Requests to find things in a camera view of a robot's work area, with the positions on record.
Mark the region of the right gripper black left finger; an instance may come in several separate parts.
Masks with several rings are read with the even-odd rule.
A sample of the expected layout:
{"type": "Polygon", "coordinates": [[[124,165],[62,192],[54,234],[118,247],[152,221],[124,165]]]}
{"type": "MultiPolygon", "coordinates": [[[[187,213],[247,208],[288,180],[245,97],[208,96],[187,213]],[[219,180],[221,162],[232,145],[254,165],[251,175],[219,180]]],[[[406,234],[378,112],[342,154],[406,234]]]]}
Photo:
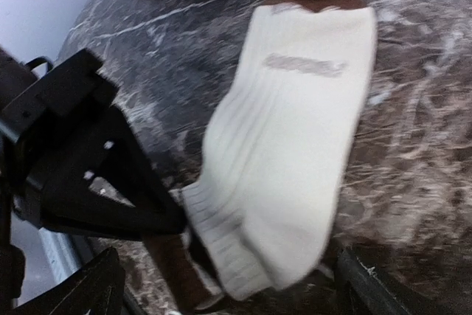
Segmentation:
{"type": "Polygon", "coordinates": [[[114,248],[107,248],[71,277],[11,314],[120,314],[125,270],[114,248]]]}

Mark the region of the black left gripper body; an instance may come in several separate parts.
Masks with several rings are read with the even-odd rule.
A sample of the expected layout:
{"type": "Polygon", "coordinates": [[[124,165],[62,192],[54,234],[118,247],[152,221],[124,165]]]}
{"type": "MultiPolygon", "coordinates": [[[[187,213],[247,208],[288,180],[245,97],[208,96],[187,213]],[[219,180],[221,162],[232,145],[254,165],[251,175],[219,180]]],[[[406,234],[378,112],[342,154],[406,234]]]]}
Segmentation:
{"type": "Polygon", "coordinates": [[[1,211],[15,208],[41,226],[48,201],[100,197],[86,172],[93,127],[113,107],[116,86],[83,49],[37,78],[26,64],[4,56],[1,68],[1,211]]]}

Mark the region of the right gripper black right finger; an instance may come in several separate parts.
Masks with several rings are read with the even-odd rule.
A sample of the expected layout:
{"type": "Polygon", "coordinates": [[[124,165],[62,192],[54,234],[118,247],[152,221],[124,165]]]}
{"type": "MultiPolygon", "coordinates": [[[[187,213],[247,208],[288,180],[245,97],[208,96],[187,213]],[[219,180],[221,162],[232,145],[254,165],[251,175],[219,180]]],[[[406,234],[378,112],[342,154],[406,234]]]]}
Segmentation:
{"type": "Polygon", "coordinates": [[[341,314],[423,314],[424,298],[383,269],[345,248],[334,269],[341,314]]]}

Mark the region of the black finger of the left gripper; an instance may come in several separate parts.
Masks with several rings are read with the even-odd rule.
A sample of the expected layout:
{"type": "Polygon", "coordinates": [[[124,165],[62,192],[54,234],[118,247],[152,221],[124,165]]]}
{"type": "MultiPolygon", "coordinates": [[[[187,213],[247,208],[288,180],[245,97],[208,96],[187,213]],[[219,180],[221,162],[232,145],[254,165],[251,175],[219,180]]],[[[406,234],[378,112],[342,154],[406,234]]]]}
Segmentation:
{"type": "Polygon", "coordinates": [[[70,235],[141,240],[146,235],[177,235],[184,212],[176,203],[135,200],[128,206],[109,198],[87,197],[48,201],[41,208],[43,227],[70,235]]]}
{"type": "Polygon", "coordinates": [[[106,110],[93,127],[88,152],[91,157],[86,172],[105,179],[133,205],[135,200],[145,198],[177,204],[153,171],[125,115],[116,106],[106,110]]]}

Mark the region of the white brown striped sock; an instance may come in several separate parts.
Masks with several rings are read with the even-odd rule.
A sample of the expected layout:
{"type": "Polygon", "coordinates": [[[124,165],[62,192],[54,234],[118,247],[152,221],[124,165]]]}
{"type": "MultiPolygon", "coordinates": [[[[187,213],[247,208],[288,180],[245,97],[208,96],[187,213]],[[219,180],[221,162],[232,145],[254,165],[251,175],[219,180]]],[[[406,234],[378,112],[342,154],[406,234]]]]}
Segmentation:
{"type": "Polygon", "coordinates": [[[145,238],[178,309],[285,290],[320,264],[375,62],[363,0],[265,0],[204,133],[202,166],[171,190],[189,221],[145,238]]]}

